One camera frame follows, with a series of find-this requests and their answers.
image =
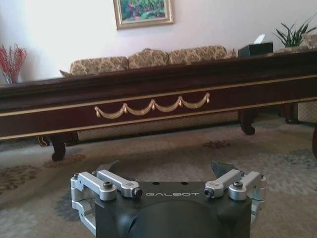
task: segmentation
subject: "vase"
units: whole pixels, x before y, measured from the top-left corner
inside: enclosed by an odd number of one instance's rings
[[[19,80],[19,72],[14,72],[14,73],[11,73],[11,74],[7,74],[7,73],[4,73],[4,78],[7,82],[7,84],[14,84],[14,83],[18,83],[18,80]]]

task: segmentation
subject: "framed painting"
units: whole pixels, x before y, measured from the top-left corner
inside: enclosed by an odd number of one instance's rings
[[[113,0],[117,29],[172,24],[172,0]]]

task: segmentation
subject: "floor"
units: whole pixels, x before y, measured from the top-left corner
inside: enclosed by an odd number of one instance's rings
[[[0,238],[90,238],[71,209],[69,179],[120,160],[138,181],[207,181],[211,161],[258,171],[268,179],[267,203],[253,238],[317,238],[314,128],[260,115],[256,134],[239,125],[80,144],[61,162],[34,140],[0,144]]]

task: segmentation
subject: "tissue box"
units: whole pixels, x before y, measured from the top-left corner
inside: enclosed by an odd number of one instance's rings
[[[258,56],[273,53],[273,42],[248,45],[238,51],[239,57]]]

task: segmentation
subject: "screw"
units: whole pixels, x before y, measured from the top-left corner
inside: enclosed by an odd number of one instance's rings
[[[204,194],[206,195],[206,197],[213,197],[214,195],[214,191],[211,188],[206,188],[204,191]]]
[[[241,183],[240,181],[236,181],[236,182],[233,183],[233,186],[234,186],[235,188],[242,188],[243,183]]]
[[[136,189],[133,190],[132,197],[133,198],[140,198],[142,196],[142,194],[143,194],[142,189],[137,187]]]
[[[110,189],[110,188],[112,188],[112,182],[104,182],[103,186],[105,189]]]

